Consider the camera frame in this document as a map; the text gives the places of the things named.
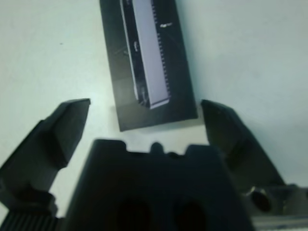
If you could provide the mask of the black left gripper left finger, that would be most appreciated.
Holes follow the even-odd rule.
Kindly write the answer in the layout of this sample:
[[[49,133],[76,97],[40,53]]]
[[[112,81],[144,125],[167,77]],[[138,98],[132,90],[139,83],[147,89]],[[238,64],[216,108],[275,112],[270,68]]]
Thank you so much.
[[[0,168],[0,201],[11,211],[56,212],[49,192],[81,140],[90,99],[61,103],[30,131]]]

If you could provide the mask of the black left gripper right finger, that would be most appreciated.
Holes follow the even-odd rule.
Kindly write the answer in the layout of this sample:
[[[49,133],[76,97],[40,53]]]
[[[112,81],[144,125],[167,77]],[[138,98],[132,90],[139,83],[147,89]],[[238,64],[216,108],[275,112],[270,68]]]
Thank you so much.
[[[209,144],[221,151],[240,191],[285,185],[267,153],[234,109],[209,100],[202,100],[201,108]]]

